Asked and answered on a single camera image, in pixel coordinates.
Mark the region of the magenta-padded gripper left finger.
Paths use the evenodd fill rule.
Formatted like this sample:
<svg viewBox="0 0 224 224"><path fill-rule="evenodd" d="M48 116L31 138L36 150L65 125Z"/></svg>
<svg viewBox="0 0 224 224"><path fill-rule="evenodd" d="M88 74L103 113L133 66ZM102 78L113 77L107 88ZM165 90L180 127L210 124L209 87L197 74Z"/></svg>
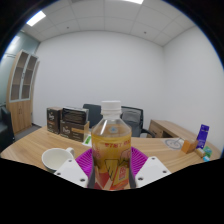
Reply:
<svg viewBox="0 0 224 224"><path fill-rule="evenodd" d="M92 150L88 149L76 159L68 159L55 175L81 187L93 188L95 173Z"/></svg>

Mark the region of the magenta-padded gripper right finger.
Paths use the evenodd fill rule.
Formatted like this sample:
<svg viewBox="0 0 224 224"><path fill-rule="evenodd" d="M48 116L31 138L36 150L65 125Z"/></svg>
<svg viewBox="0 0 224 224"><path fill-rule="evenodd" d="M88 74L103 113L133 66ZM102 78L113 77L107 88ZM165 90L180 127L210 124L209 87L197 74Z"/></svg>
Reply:
<svg viewBox="0 0 224 224"><path fill-rule="evenodd" d="M157 157L147 157L140 150L131 148L129 171L131 188L146 186L170 174L171 172Z"/></svg>

